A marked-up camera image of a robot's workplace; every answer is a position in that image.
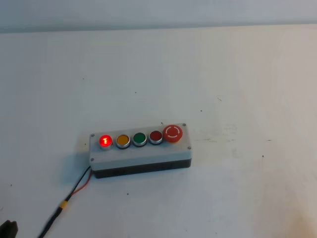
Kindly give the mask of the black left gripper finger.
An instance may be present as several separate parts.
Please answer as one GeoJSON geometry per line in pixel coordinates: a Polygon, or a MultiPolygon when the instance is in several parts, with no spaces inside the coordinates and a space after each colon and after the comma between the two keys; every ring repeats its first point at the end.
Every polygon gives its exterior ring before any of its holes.
{"type": "Polygon", "coordinates": [[[18,226],[16,221],[5,221],[0,226],[0,238],[15,238],[18,232],[18,226]]]}

